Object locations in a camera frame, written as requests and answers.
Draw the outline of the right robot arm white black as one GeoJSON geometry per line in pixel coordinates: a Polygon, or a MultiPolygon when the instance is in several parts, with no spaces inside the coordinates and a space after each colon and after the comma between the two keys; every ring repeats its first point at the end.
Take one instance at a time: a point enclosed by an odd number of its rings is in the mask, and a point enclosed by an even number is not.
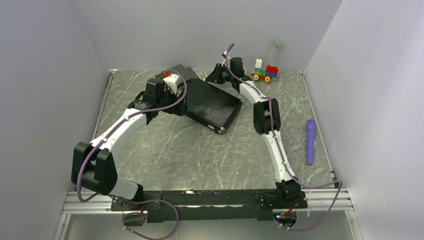
{"type": "Polygon", "coordinates": [[[226,60],[224,64],[216,64],[204,81],[219,85],[231,83],[232,87],[253,106],[253,126],[266,144],[275,179],[274,193],[255,194],[260,205],[265,207],[266,201],[270,201],[274,209],[306,209],[308,207],[306,194],[298,183],[282,143],[280,132],[282,121],[278,101],[259,90],[254,79],[246,74],[240,57],[226,60]]]}

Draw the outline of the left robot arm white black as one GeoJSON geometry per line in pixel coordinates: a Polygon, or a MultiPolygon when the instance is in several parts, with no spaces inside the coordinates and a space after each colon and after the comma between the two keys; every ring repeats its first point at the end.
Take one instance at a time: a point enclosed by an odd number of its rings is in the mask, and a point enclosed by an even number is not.
{"type": "Polygon", "coordinates": [[[146,127],[159,112],[183,115],[188,94],[187,80],[178,72],[163,78],[150,78],[146,87],[132,100],[122,116],[104,133],[89,143],[79,142],[73,150],[71,181],[81,202],[82,189],[94,195],[124,198],[131,210],[144,203],[143,186],[118,175],[114,155],[146,127]]]}

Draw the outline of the aluminium poker case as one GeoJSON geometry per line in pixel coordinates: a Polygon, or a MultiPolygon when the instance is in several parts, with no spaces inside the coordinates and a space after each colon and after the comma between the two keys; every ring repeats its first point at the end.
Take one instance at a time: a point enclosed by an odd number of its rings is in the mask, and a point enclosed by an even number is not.
{"type": "Polygon", "coordinates": [[[185,116],[223,134],[242,107],[242,100],[199,78],[190,80],[185,97],[185,116]]]}

